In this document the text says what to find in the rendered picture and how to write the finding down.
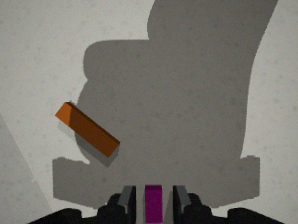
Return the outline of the orange rod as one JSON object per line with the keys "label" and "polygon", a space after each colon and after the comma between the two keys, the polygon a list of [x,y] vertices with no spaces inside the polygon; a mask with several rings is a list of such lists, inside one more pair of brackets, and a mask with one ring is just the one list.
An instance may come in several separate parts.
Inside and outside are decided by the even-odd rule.
{"label": "orange rod", "polygon": [[55,116],[108,158],[121,143],[70,102]]}

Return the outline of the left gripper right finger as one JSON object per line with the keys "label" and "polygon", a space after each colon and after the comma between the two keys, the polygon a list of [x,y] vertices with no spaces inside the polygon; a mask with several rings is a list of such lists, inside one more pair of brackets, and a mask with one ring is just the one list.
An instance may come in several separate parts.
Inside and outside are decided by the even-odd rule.
{"label": "left gripper right finger", "polygon": [[242,207],[229,209],[227,217],[214,216],[198,195],[187,193],[184,185],[173,185],[173,223],[183,224],[183,215],[184,224],[284,224]]}

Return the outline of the magenta rod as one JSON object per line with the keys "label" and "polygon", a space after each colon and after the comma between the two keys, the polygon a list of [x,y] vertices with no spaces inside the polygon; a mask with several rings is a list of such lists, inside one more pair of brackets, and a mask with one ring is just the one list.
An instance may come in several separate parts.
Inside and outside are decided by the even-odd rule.
{"label": "magenta rod", "polygon": [[162,185],[145,185],[146,223],[163,223]]}

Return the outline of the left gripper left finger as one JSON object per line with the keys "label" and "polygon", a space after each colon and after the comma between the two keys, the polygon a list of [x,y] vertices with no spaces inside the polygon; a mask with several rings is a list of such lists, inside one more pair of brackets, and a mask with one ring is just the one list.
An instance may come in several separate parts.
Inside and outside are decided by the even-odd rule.
{"label": "left gripper left finger", "polygon": [[136,224],[136,186],[124,186],[122,193],[98,208],[96,216],[82,218],[81,210],[65,208],[28,224]]}

